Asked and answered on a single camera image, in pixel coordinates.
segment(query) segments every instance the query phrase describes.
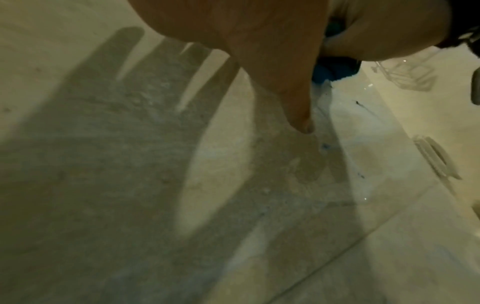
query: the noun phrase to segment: blue cloth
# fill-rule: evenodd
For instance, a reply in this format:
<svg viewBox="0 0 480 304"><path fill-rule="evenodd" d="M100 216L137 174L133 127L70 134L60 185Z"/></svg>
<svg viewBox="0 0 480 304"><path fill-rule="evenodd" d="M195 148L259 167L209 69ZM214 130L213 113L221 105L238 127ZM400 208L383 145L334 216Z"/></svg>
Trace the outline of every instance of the blue cloth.
<svg viewBox="0 0 480 304"><path fill-rule="evenodd" d="M337 22L329 23L325 36L330 37L341 33L344 27ZM319 58L313 69L312 81L322 84L326 80L336 81L355 75L360 70L361 61L348 57Z"/></svg>

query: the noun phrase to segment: blue sponge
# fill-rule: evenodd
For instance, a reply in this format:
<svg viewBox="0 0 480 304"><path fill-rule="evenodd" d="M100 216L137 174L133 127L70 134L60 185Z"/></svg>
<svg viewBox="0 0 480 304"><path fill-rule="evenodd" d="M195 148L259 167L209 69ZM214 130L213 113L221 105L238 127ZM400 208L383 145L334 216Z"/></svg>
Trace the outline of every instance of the blue sponge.
<svg viewBox="0 0 480 304"><path fill-rule="evenodd" d="M331 22L326 28L325 36L334 36L343 30L342 24ZM348 57L319 58L311 79L314 83L321 85L325 80L335 81L350 77L359 72L361 63L361 61Z"/></svg>

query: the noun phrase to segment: dark strap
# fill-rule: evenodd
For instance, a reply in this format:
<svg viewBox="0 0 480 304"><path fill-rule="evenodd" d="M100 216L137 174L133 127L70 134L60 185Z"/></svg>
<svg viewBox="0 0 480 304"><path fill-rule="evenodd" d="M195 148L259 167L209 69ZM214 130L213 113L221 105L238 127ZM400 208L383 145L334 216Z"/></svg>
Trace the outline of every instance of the dark strap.
<svg viewBox="0 0 480 304"><path fill-rule="evenodd" d="M480 57L480 0L447 0L451 9L451 28L439 48L457 47L467 43Z"/></svg>

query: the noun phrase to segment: human hand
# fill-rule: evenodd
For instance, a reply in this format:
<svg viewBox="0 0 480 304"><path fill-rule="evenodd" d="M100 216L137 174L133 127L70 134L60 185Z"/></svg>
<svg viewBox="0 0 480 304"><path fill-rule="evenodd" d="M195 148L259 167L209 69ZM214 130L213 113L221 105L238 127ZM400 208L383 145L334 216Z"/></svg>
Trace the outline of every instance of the human hand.
<svg viewBox="0 0 480 304"><path fill-rule="evenodd" d="M328 0L129 1L157 32L228 52L278 96L294 128L313 132L310 83Z"/></svg>
<svg viewBox="0 0 480 304"><path fill-rule="evenodd" d="M450 32L447 0L330 0L346 30L324 40L322 57L381 61L442 42Z"/></svg>

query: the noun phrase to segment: skin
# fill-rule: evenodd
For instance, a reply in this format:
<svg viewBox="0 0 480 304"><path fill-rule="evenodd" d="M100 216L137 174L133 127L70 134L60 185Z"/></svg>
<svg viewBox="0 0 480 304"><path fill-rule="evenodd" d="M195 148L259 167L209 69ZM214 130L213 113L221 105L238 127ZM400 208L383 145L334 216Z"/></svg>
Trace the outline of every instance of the skin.
<svg viewBox="0 0 480 304"><path fill-rule="evenodd" d="M233 56L278 96L288 122L311 133L310 83L318 56L384 60L447 37L447 0L129 0L162 35ZM329 18L347 30L323 42Z"/></svg>

